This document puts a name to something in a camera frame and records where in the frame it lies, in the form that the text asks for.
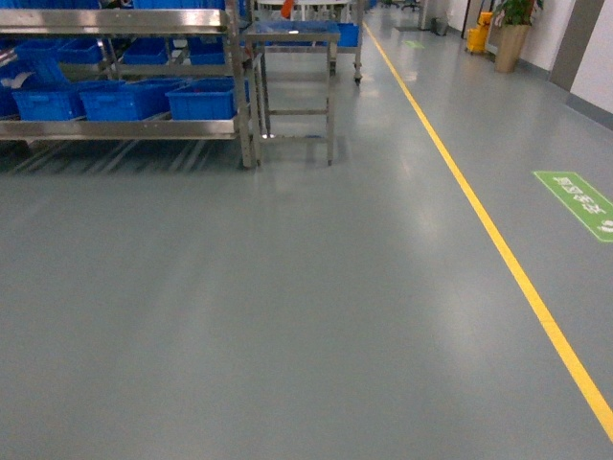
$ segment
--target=floor marking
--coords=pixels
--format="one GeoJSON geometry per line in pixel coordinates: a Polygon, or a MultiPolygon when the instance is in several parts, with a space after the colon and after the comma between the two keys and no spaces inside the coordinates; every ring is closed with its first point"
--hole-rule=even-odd
{"type": "Polygon", "coordinates": [[[402,89],[406,99],[409,101],[409,103],[411,103],[413,109],[418,114],[421,124],[425,130],[428,131],[432,142],[434,142],[434,144],[437,146],[437,149],[443,157],[444,162],[447,164],[447,167],[455,177],[458,185],[460,185],[460,188],[466,195],[466,198],[468,198],[468,201],[477,214],[477,217],[486,228],[489,237],[507,264],[507,267],[524,293],[524,296],[526,296],[526,299],[530,303],[534,314],[538,318],[538,321],[540,321],[543,330],[551,340],[554,348],[559,354],[559,357],[562,359],[562,362],[577,384],[579,391],[591,407],[596,418],[601,423],[602,428],[604,429],[604,432],[608,436],[609,440],[611,443],[613,443],[613,411],[611,410],[611,407],[602,396],[602,393],[596,386],[596,383],[594,383],[590,375],[585,370],[583,364],[581,364],[581,361],[573,350],[573,347],[571,347],[571,344],[568,342],[564,336],[564,333],[557,325],[557,322],[550,314],[549,309],[536,291],[532,281],[530,281],[530,278],[528,278],[528,275],[515,258],[511,249],[507,245],[507,242],[502,237],[500,231],[486,211],[486,208],[483,206],[483,204],[481,204],[481,201],[472,190],[472,187],[470,187],[470,184],[468,184],[468,181],[460,171],[460,168],[458,168],[458,165],[456,165],[456,162],[451,157],[451,154],[444,146],[443,141],[428,121],[427,117],[423,113],[423,110],[421,110],[420,105],[417,103],[406,84],[404,84],[404,81],[402,81],[396,67],[394,67],[394,64],[390,61],[378,40],[375,38],[370,28],[366,24],[364,24],[364,29],[373,40],[373,44],[383,57],[383,60],[385,60],[385,63],[392,72],[392,75],[394,75],[394,78],[402,89]]]}
{"type": "Polygon", "coordinates": [[[425,48],[423,46],[423,43],[421,43],[420,41],[416,41],[416,40],[404,40],[403,43],[405,45],[410,46],[411,48],[418,49],[418,50],[423,50],[425,48]]]}
{"type": "Polygon", "coordinates": [[[576,172],[535,171],[534,175],[599,242],[613,242],[613,203],[576,172]]]}

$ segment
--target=stainless steel shelf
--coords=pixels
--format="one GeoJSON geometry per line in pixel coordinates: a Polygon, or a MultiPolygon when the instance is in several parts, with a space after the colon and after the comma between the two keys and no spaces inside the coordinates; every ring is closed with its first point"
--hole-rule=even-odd
{"type": "MultiPolygon", "coordinates": [[[[354,55],[357,51],[357,47],[343,47],[340,46],[336,49],[338,55],[354,55]]],[[[326,46],[284,46],[284,45],[270,45],[266,46],[266,53],[321,53],[327,52],[326,46]]]]}
{"type": "Polygon", "coordinates": [[[118,69],[122,76],[140,75],[144,77],[171,75],[174,77],[224,77],[231,76],[232,69],[221,65],[126,65],[120,64],[118,69]]]}
{"type": "Polygon", "coordinates": [[[238,117],[212,121],[0,121],[0,140],[235,139],[237,136],[238,117]]]}
{"type": "Polygon", "coordinates": [[[0,34],[204,35],[222,34],[221,10],[2,10],[0,34]]]}

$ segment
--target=gray epoxy floor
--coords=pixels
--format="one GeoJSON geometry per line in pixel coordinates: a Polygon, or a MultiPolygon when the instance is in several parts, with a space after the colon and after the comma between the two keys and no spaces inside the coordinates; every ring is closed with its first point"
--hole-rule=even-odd
{"type": "MultiPolygon", "coordinates": [[[[367,20],[612,402],[613,246],[532,171],[613,196],[613,135],[455,36],[394,29],[411,17],[367,20]]],[[[197,172],[147,174],[183,147],[144,143],[141,174],[0,178],[0,458],[613,458],[368,37],[364,54],[359,89],[339,63],[332,168],[275,146],[242,172],[215,144],[197,172]]]]}

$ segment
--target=white wall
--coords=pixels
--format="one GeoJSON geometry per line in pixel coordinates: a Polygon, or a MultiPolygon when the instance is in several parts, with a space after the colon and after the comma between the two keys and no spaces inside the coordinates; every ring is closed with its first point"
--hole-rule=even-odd
{"type": "Polygon", "coordinates": [[[457,31],[462,30],[464,25],[464,15],[466,14],[466,7],[468,6],[468,0],[449,0],[449,6],[447,12],[449,12],[449,26],[457,31]]]}
{"type": "Polygon", "coordinates": [[[601,15],[587,45],[571,93],[613,113],[613,1],[602,5],[601,15]]]}
{"type": "Polygon", "coordinates": [[[544,11],[538,14],[528,33],[521,58],[551,71],[574,6],[575,0],[546,0],[544,11]]]}

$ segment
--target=blue storage bin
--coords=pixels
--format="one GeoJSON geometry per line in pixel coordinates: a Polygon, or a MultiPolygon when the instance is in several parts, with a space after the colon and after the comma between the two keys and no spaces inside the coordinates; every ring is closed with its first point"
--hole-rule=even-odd
{"type": "Polygon", "coordinates": [[[97,10],[98,0],[14,0],[33,10],[97,10]]]}
{"type": "Polygon", "coordinates": [[[20,8],[18,0],[0,0],[0,10],[3,8],[20,8]]]}
{"type": "Polygon", "coordinates": [[[118,81],[56,83],[36,89],[14,90],[12,96],[22,120],[66,121],[85,115],[79,92],[102,86],[117,86],[118,81]]]}
{"type": "Polygon", "coordinates": [[[223,41],[203,42],[200,38],[188,38],[190,61],[193,65],[215,65],[225,63],[223,41]]]}
{"type": "Polygon", "coordinates": [[[102,51],[96,38],[77,38],[61,46],[58,57],[70,64],[97,64],[102,60],[102,51]]]}
{"type": "Polygon", "coordinates": [[[338,46],[353,48],[357,46],[357,35],[360,28],[355,24],[338,24],[338,30],[341,31],[341,37],[338,40],[338,46]]]}
{"type": "Polygon", "coordinates": [[[237,113],[232,79],[206,79],[167,93],[173,120],[229,120],[237,113]]]}
{"type": "Polygon", "coordinates": [[[0,118],[17,115],[19,109],[12,96],[12,90],[0,86],[0,118]]]}
{"type": "Polygon", "coordinates": [[[67,40],[26,40],[15,47],[15,52],[20,59],[48,59],[57,60],[59,48],[67,43],[67,40]]]}
{"type": "Polygon", "coordinates": [[[303,33],[338,34],[338,23],[332,21],[257,21],[254,23],[256,32],[298,31],[303,33]]]}
{"type": "Polygon", "coordinates": [[[180,79],[153,79],[80,94],[87,119],[137,121],[170,110],[166,93],[182,86],[180,79]]]}
{"type": "Polygon", "coordinates": [[[4,50],[5,48],[12,48],[15,46],[15,40],[11,40],[9,38],[1,38],[0,39],[0,50],[4,50]]]}
{"type": "Polygon", "coordinates": [[[45,83],[67,83],[68,80],[63,76],[57,62],[53,59],[29,60],[20,59],[0,66],[0,80],[14,79],[24,72],[33,72],[23,82],[23,88],[32,88],[45,83]]]}
{"type": "Polygon", "coordinates": [[[200,9],[206,0],[134,0],[134,8],[143,10],[200,9]]]}
{"type": "Polygon", "coordinates": [[[212,10],[225,10],[226,2],[225,0],[203,0],[204,7],[202,8],[210,8],[212,10]]]}
{"type": "Polygon", "coordinates": [[[129,65],[166,64],[168,61],[164,38],[138,38],[124,53],[124,63],[129,65]]]}

